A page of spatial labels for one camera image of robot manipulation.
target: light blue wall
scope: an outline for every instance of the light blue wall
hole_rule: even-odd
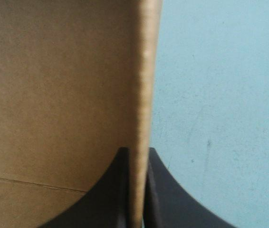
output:
[[[164,0],[152,132],[198,201],[269,228],[269,0]]]

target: brown cardboard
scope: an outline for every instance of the brown cardboard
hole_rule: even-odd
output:
[[[0,228],[37,227],[83,193],[0,180]]]
[[[160,0],[134,0],[132,5],[132,69],[135,79],[135,137],[130,154],[129,199],[132,228],[140,228],[142,225],[161,4]]]
[[[0,0],[0,227],[58,214],[133,144],[129,7]]]

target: wall stain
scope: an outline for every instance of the wall stain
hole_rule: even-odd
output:
[[[203,195],[204,195],[204,187],[205,187],[206,175],[208,173],[210,153],[211,153],[211,140],[209,139],[206,143],[206,155],[205,155],[206,157],[204,161],[204,169],[203,169],[203,176],[202,176],[201,200],[203,200]]]

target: black object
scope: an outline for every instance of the black object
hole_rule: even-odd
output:
[[[97,184],[40,228],[127,228],[128,149],[120,148]],[[150,149],[144,202],[145,228],[234,228],[192,198]]]
[[[120,148],[96,185],[77,203],[40,228],[126,228],[128,150]]]
[[[233,228],[179,185],[154,148],[149,152],[144,224],[145,228]]]

